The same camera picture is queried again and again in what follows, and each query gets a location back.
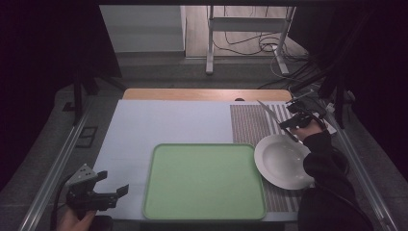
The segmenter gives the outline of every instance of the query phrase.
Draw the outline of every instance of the gray floor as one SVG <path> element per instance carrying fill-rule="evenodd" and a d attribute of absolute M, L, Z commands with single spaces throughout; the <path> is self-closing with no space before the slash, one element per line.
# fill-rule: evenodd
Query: gray floor
<path fill-rule="evenodd" d="M 202 88 L 202 89 L 257 89 L 261 85 L 279 79 L 270 71 L 270 59 L 217 59 L 215 73 L 205 74 L 205 61 L 185 59 L 180 54 L 118 54 L 123 78 L 118 82 L 129 88 Z M 301 66 L 300 63 L 289 63 L 290 71 Z M 269 89 L 280 89 L 287 83 L 269 85 Z M 101 91 L 98 95 L 88 96 L 93 99 L 89 109 L 89 119 L 85 126 L 97 126 L 96 139 L 91 148 L 74 148 L 69 164 L 63 176 L 75 171 L 83 163 L 91 167 L 98 155 L 115 105 L 122 92 L 98 79 Z M 56 154 L 64 144 L 73 121 L 72 112 L 63 112 L 66 102 L 72 102 L 72 87 L 60 90 L 55 97 L 55 108 L 45 124 L 36 143 L 26 160 L 14 175 L 9 185 L 0 192 L 0 230 L 17 230 L 37 194 L 45 175 L 51 167 Z M 380 190 L 387 203 L 399 230 L 408 230 L 406 208 L 408 206 L 408 184 L 398 173 L 384 151 L 378 146 L 361 125 L 358 118 L 349 111 L 345 117 L 346 132 L 353 140 L 360 159 L 366 166 L 372 181 Z M 375 230 L 382 230 L 370 202 L 359 186 L 360 183 L 350 174 L 350 180 L 362 208 L 370 216 Z M 37 230 L 48 230 L 50 204 L 38 222 Z M 118 220 L 115 230 L 139 230 L 136 222 Z M 295 224 L 288 224 L 286 230 L 297 230 Z"/>

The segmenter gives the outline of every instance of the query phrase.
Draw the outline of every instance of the metal rail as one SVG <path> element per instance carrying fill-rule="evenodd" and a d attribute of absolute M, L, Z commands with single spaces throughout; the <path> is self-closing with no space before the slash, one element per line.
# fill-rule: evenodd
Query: metal rail
<path fill-rule="evenodd" d="M 36 230 L 38 222 L 42 216 L 42 213 L 44 212 L 45 207 L 47 206 L 47 203 L 51 197 L 52 192 L 55 190 L 58 184 L 58 181 L 66 165 L 66 162 L 68 161 L 72 149 L 75 146 L 75 142 L 77 141 L 81 133 L 81 130 L 84 127 L 85 122 L 87 121 L 92 106 L 92 102 L 93 99 L 90 97 L 87 100 L 84 115 L 81 117 L 77 125 L 72 127 L 68 138 L 66 139 L 63 147 L 60 150 L 60 153 L 57 156 L 57 159 L 51 166 L 24 220 L 21 222 L 20 227 L 18 228 L 19 231 Z"/>
<path fill-rule="evenodd" d="M 383 230 L 397 231 L 398 228 L 392 218 L 388 206 L 386 205 L 378 189 L 370 179 L 370 176 L 367 173 L 360 158 L 358 157 L 357 151 L 355 150 L 347 133 L 339 127 L 336 119 L 331 113 L 327 113 L 326 118 L 330 122 L 330 124 L 336 128 L 338 137 L 341 140 L 342 147 L 344 148 L 344 154 L 347 156 L 350 162 L 350 166 L 356 171 L 357 179 L 360 182 L 360 185 L 362 186 L 363 191 L 365 192 L 373 211 L 377 215 L 377 218 L 381 226 L 383 227 Z"/>

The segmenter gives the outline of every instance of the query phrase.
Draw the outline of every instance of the green tray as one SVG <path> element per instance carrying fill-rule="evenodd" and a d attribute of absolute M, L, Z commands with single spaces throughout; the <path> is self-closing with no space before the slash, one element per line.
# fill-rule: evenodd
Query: green tray
<path fill-rule="evenodd" d="M 151 219 L 260 219 L 262 178 L 249 144 L 155 147 L 143 213 Z"/>

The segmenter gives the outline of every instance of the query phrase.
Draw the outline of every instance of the metal frame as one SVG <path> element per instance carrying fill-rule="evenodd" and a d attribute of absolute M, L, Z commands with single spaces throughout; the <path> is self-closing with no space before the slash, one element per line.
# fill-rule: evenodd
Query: metal frame
<path fill-rule="evenodd" d="M 323 100 L 320 100 L 320 103 L 324 105 L 324 107 L 326 106 Z M 334 128 L 336 128 L 338 137 L 340 139 L 340 144 L 344 149 L 344 154 L 347 156 L 352 169 L 356 171 L 357 179 L 360 182 L 360 185 L 363 188 L 363 191 L 366 194 L 373 211 L 377 215 L 381 226 L 384 230 L 397 231 L 398 228 L 396 227 L 387 204 L 372 182 L 363 163 L 360 161 L 357 151 L 355 150 L 347 133 L 342 128 L 340 128 L 340 126 L 336 122 L 336 119 L 331 113 L 328 113 L 326 118 L 330 122 L 330 124 Z"/>
<path fill-rule="evenodd" d="M 66 139 L 57 159 L 48 171 L 44 182 L 39 188 L 36 197 L 31 204 L 24 220 L 21 222 L 19 231 L 34 231 L 37 228 L 38 222 L 47 206 L 47 202 L 50 200 L 52 192 L 56 189 L 58 181 L 60 180 L 61 174 L 65 168 L 66 162 L 69 159 L 72 149 L 75 146 L 75 142 L 78 140 L 81 130 L 86 123 L 89 112 L 91 111 L 93 99 L 90 97 L 87 100 L 86 108 L 83 116 L 78 121 L 78 123 L 72 127 L 68 138 Z"/>
<path fill-rule="evenodd" d="M 291 26 L 294 7 L 288 8 L 285 18 L 249 18 L 249 17 L 214 17 L 214 6 L 210 6 L 210 17 L 208 18 L 208 49 L 206 73 L 214 72 L 214 40 L 213 32 L 280 32 L 281 36 L 277 46 L 273 46 L 273 52 L 279 64 L 282 75 L 288 75 L 289 70 L 286 67 L 282 57 L 282 47 L 288 35 Z"/>

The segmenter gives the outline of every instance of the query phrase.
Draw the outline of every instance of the metal stand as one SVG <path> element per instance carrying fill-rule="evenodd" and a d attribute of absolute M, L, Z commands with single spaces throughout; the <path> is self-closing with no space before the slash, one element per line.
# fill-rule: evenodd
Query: metal stand
<path fill-rule="evenodd" d="M 288 8 L 285 18 L 248 18 L 248 17 L 214 17 L 214 6 L 210 6 L 210 17 L 208 18 L 209 38 L 207 50 L 206 73 L 214 72 L 214 44 L 213 32 L 280 32 L 281 37 L 277 46 L 274 46 L 274 54 L 279 63 L 283 75 L 289 71 L 282 58 L 282 47 L 289 32 L 293 17 L 294 7 Z"/>

